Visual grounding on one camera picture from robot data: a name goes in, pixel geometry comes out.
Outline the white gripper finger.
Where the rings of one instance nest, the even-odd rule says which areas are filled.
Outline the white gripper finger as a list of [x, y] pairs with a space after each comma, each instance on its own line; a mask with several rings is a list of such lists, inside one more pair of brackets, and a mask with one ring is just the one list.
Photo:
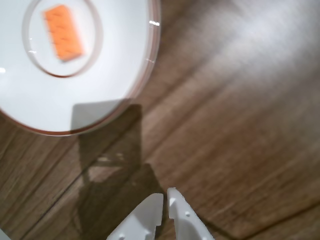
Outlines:
[[168, 217], [173, 220], [176, 240], [214, 240], [184, 196], [174, 187], [167, 189]]
[[109, 240], [154, 240], [162, 224], [164, 195], [145, 198], [107, 237]]

